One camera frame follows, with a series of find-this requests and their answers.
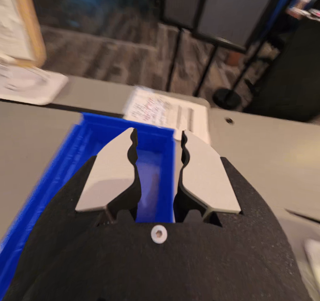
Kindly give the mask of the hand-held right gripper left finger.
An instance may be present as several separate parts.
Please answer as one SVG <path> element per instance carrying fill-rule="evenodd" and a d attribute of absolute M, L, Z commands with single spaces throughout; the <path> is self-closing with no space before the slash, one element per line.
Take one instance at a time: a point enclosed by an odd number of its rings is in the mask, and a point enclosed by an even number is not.
<path fill-rule="evenodd" d="M 130 127 L 96 155 L 75 211 L 105 211 L 115 220 L 128 211 L 136 221 L 142 187 L 137 168 L 138 131 Z"/>

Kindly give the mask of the wooden framed board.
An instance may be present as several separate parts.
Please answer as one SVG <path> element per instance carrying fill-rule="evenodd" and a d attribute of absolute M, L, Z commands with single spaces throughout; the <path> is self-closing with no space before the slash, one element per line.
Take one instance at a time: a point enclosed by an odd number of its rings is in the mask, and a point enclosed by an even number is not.
<path fill-rule="evenodd" d="M 1 66 L 41 67 L 46 58 L 33 0 L 0 0 Z"/>

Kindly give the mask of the blue plastic bin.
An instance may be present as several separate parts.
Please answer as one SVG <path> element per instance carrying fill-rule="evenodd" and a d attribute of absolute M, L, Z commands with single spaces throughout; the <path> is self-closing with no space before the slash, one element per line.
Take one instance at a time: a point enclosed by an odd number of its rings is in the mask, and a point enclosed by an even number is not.
<path fill-rule="evenodd" d="M 174 132 L 147 124 L 82 112 L 41 176 L 32 181 L 28 198 L 1 239 L 1 300 L 17 269 L 27 239 L 53 196 L 108 142 L 127 128 L 137 129 L 137 166 L 142 188 L 138 222 L 173 222 L 175 141 Z"/>

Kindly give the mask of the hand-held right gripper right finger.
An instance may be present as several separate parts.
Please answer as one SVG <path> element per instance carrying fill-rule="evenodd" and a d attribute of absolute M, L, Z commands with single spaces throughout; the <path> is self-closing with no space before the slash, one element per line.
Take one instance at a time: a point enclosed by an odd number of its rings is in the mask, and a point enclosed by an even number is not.
<path fill-rule="evenodd" d="M 183 223 L 191 210 L 199 211 L 206 223 L 215 213 L 239 214 L 240 204 L 217 151 L 187 130 L 182 131 L 181 148 L 175 222 Z"/>

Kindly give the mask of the black stand with round base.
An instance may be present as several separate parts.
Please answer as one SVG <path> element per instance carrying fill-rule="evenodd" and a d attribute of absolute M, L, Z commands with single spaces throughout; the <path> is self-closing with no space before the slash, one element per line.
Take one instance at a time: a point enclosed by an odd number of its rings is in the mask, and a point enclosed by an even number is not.
<path fill-rule="evenodd" d="M 234 110 L 241 104 L 241 96 L 236 92 L 238 85 L 243 82 L 247 85 L 252 96 L 256 96 L 258 93 L 257 88 L 254 87 L 253 83 L 245 78 L 246 73 L 249 71 L 250 67 L 254 63 L 262 63 L 270 66 L 275 59 L 275 56 L 261 55 L 260 52 L 265 45 L 268 45 L 271 50 L 277 50 L 276 56 L 283 50 L 285 45 L 285 40 L 281 38 L 281 32 L 278 29 L 279 20 L 281 19 L 278 16 L 273 25 L 269 30 L 266 31 L 266 34 L 262 35 L 256 50 L 253 55 L 244 63 L 243 69 L 236 78 L 233 86 L 230 89 L 220 88 L 213 94 L 213 102 L 220 108 L 225 110 Z"/>

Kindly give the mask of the handwritten white paper sheet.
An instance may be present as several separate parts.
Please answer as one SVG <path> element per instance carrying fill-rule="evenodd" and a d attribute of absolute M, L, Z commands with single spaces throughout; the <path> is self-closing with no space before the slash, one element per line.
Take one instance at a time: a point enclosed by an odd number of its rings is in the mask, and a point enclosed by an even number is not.
<path fill-rule="evenodd" d="M 125 120 L 174 130 L 181 141 L 182 131 L 189 131 L 210 144 L 208 108 L 190 101 L 158 94 L 149 88 L 135 86 L 124 108 Z"/>

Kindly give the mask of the dark cabinet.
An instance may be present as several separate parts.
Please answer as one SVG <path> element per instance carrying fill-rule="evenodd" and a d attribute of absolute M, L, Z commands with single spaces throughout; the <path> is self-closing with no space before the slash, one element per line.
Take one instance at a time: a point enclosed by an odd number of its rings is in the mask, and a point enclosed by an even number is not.
<path fill-rule="evenodd" d="M 243 112 L 309 122 L 320 112 L 320 23 L 301 20 Z"/>

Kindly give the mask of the white sheet with round print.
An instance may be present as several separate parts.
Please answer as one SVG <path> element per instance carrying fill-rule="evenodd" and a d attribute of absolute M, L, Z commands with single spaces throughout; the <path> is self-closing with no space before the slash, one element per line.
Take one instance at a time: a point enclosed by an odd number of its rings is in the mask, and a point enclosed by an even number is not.
<path fill-rule="evenodd" d="M 50 104 L 66 86 L 67 76 L 37 67 L 20 67 L 15 59 L 1 55 L 0 99 L 33 105 Z"/>

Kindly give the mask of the white blurred paper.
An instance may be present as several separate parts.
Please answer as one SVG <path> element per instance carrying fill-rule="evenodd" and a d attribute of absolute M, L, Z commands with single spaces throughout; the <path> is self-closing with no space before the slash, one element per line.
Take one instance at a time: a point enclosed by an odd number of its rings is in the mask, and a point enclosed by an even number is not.
<path fill-rule="evenodd" d="M 318 291 L 320 291 L 320 242 L 314 239 L 307 239 L 305 241 L 305 252 L 312 269 Z"/>

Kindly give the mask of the grey room divider panel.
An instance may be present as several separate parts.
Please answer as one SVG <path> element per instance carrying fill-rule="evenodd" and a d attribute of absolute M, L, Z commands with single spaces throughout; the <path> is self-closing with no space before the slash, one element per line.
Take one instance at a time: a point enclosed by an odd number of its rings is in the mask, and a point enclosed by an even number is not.
<path fill-rule="evenodd" d="M 232 51 L 246 52 L 279 0 L 197 0 L 192 36 Z"/>
<path fill-rule="evenodd" d="M 160 0 L 160 19 L 170 26 L 192 31 L 204 0 Z"/>

